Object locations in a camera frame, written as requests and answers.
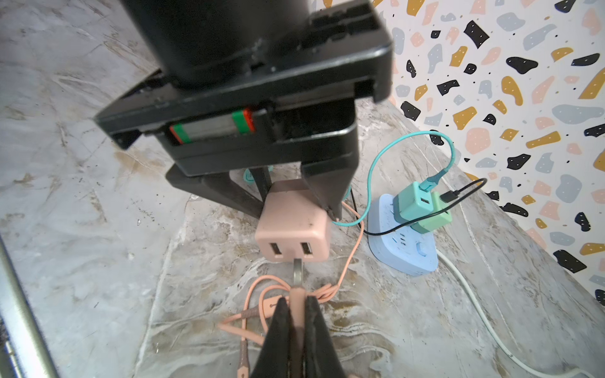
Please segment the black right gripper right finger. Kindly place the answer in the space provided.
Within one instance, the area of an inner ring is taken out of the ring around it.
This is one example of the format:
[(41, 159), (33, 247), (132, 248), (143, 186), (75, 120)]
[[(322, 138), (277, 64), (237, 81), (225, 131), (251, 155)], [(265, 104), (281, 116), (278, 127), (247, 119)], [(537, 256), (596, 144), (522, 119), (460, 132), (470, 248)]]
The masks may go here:
[(346, 378), (320, 304), (313, 296), (305, 302), (304, 377)]

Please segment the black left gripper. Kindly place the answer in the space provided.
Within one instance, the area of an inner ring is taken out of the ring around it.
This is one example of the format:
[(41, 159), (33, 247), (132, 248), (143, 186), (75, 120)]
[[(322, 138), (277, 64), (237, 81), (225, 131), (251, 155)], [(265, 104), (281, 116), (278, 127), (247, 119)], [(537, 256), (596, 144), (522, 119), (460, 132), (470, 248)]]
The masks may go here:
[(354, 102), (391, 91), (393, 42), (369, 2), (317, 12), (304, 1), (123, 6), (159, 68), (95, 116), (120, 148), (156, 136), (175, 161), (173, 187), (256, 219), (269, 168), (250, 169), (260, 199), (228, 171), (302, 162), (319, 206), (342, 218), (359, 166)]

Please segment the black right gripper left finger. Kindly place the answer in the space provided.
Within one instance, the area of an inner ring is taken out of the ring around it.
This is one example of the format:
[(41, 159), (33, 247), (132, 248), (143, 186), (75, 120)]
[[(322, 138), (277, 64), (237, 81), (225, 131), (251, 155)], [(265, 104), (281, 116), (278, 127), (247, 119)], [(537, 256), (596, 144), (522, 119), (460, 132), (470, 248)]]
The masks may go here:
[(290, 339), (290, 309), (286, 300), (280, 299), (251, 378), (289, 377)]

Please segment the pink charger cube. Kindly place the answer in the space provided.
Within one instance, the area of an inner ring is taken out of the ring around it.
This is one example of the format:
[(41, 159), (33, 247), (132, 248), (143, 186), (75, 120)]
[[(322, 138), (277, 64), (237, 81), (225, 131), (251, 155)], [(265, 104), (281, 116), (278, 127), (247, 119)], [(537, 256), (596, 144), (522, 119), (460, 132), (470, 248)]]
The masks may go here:
[(266, 197), (255, 240), (273, 262), (329, 258), (332, 220), (301, 179), (274, 183)]

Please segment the teal charger cube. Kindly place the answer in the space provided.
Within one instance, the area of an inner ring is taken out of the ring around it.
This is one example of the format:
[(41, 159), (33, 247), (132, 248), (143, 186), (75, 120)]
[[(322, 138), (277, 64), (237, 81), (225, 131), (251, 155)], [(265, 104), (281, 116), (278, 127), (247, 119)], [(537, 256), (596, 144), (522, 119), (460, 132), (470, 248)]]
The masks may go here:
[(433, 200), (430, 192), (420, 189), (420, 184), (414, 181), (394, 197), (395, 220), (402, 224), (410, 220), (425, 217), (433, 212)]

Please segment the green charger plug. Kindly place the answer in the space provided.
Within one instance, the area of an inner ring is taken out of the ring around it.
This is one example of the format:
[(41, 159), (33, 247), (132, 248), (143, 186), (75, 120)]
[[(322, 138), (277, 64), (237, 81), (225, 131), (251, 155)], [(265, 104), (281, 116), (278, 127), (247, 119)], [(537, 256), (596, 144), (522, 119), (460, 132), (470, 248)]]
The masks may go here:
[[(441, 199), (441, 194), (439, 192), (434, 191), (432, 193), (432, 200), (433, 200), (433, 211), (435, 213), (443, 210), (446, 207), (446, 203)], [(442, 228), (445, 225), (449, 225), (451, 222), (452, 222), (452, 215), (450, 214), (449, 211), (444, 211), (442, 213), (439, 213), (437, 215), (434, 215), (430, 218), (427, 218), (425, 220), (419, 221), (419, 222), (411, 225), (411, 228), (420, 234), (426, 234), (429, 232), (434, 232), (438, 228)]]

